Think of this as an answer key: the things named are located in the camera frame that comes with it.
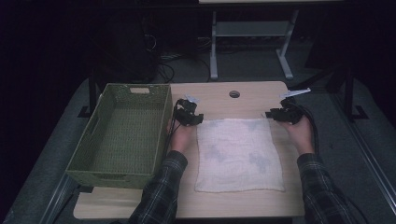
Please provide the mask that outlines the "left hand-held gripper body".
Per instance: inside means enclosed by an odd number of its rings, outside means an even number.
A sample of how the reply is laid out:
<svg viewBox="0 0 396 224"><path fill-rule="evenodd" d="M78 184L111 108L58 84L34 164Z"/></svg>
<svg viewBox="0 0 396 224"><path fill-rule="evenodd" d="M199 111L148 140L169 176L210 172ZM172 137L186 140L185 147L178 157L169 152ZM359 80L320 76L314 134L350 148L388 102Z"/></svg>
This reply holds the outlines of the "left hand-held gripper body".
<svg viewBox="0 0 396 224"><path fill-rule="evenodd" d="M190 121L195 120L195 109L198 99L186 94L185 99L178 99L175 105L175 119L183 126L190 126Z"/></svg>

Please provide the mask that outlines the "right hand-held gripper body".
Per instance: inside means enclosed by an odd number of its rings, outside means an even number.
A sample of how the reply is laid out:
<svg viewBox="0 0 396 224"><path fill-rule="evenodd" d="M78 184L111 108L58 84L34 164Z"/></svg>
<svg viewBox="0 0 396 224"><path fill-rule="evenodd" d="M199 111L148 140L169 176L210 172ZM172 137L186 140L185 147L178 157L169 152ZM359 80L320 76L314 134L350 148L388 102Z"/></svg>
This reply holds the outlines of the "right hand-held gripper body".
<svg viewBox="0 0 396 224"><path fill-rule="evenodd" d="M292 125L298 123L306 114L306 111L301 105L296 103L294 96L308 92L311 92L309 88L305 90L287 91L286 93L281 94L281 97L283 98L283 100L280 102L282 107L280 108L277 120L288 122Z"/></svg>

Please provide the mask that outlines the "grey metal stand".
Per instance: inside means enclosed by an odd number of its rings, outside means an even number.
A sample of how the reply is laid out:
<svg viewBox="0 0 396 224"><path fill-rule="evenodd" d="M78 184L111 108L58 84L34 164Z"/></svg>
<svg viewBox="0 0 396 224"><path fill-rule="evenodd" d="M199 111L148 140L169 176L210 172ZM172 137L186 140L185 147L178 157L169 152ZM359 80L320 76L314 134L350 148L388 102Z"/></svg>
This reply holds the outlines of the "grey metal stand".
<svg viewBox="0 0 396 224"><path fill-rule="evenodd" d="M276 50L276 57L286 79L293 79L286 53L294 31L299 10L294 10L288 21L219 21L217 12L212 13L211 50L209 57L210 79L219 78L217 62L218 37L283 37L283 45Z"/></svg>

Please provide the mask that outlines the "aluminium floor rail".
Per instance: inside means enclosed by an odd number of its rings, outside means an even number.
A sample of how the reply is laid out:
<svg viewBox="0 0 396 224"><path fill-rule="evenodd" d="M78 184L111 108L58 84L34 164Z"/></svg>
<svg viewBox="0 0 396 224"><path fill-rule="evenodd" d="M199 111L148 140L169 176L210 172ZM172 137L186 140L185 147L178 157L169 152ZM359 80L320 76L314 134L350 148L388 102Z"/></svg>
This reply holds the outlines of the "aluminium floor rail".
<svg viewBox="0 0 396 224"><path fill-rule="evenodd" d="M344 111L343 103L340 98L337 95L331 94L330 99L353 136L355 142L359 146L361 156L372 173L375 183L378 185L383 197L389 205L390 210L394 216L396 216L396 188L394 188L390 183L375 155L371 151L369 144L365 141L359 128L356 126L355 120L351 119Z"/></svg>

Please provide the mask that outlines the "person's right hand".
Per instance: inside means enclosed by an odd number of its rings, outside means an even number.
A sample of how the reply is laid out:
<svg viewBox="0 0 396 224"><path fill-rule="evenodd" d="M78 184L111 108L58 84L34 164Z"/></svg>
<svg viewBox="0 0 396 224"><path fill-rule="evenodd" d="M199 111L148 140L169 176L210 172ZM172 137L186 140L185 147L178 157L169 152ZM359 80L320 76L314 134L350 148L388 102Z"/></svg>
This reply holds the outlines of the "person's right hand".
<svg viewBox="0 0 396 224"><path fill-rule="evenodd" d="M278 124L287 131L299 155L315 152L312 144L312 126L307 117L302 117L296 124L281 121Z"/></svg>

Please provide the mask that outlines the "green woven basket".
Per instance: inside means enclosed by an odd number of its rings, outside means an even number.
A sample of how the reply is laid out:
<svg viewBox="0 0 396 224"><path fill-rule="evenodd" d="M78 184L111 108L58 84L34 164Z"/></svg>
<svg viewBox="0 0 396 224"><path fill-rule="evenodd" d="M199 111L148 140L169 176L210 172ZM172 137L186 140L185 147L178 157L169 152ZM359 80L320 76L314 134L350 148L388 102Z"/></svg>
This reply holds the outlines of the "green woven basket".
<svg viewBox="0 0 396 224"><path fill-rule="evenodd" d="M106 85L66 173L88 187L142 189L159 169L172 117L168 85Z"/></svg>

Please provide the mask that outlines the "white printed towel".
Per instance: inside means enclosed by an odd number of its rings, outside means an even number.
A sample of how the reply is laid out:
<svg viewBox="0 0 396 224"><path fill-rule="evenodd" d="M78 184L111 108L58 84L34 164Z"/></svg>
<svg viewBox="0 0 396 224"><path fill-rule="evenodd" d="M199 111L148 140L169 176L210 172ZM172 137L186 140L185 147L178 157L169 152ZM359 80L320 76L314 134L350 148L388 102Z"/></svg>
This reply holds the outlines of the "white printed towel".
<svg viewBox="0 0 396 224"><path fill-rule="evenodd" d="M197 142L197 191L285 189L280 158L267 119L205 120L197 128Z"/></svg>

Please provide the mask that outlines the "person's left hand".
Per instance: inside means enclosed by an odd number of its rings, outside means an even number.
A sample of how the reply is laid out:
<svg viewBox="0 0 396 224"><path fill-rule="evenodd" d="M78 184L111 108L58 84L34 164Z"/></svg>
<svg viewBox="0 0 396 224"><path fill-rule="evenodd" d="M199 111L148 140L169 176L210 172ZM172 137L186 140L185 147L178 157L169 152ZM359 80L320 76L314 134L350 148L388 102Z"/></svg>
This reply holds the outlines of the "person's left hand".
<svg viewBox="0 0 396 224"><path fill-rule="evenodd" d="M170 140L170 149L185 154L196 132L196 127L183 126L176 120L175 123L168 122L167 131L173 131Z"/></svg>

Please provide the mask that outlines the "dark bulky object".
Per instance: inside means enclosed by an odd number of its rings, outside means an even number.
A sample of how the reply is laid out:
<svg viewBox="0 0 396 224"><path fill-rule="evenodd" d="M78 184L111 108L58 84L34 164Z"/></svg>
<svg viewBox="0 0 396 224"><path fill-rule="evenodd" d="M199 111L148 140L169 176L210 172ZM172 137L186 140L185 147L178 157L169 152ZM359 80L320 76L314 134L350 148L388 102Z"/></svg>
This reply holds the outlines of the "dark bulky object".
<svg viewBox="0 0 396 224"><path fill-rule="evenodd" d="M103 28L101 46L107 56L103 68L113 82L150 83L156 77L156 59L147 50L142 25L133 14L113 15Z"/></svg>

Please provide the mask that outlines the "black table frame leg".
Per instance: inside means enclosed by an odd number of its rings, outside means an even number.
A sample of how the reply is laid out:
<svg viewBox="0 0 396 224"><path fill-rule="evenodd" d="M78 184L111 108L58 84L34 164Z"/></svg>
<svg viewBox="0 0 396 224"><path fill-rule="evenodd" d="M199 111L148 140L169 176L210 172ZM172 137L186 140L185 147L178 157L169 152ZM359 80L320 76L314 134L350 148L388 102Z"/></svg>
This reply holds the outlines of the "black table frame leg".
<svg viewBox="0 0 396 224"><path fill-rule="evenodd" d="M329 68L330 79L326 84L326 91L331 94L342 94L341 109L347 120L368 119L361 105L354 105L354 74L349 66L335 64Z"/></svg>
<svg viewBox="0 0 396 224"><path fill-rule="evenodd" d="M96 108L97 100L98 100L98 76L95 70L92 70L90 76L88 78L88 87L89 87L89 104L84 105L79 113L79 118L90 118L93 114L94 109Z"/></svg>

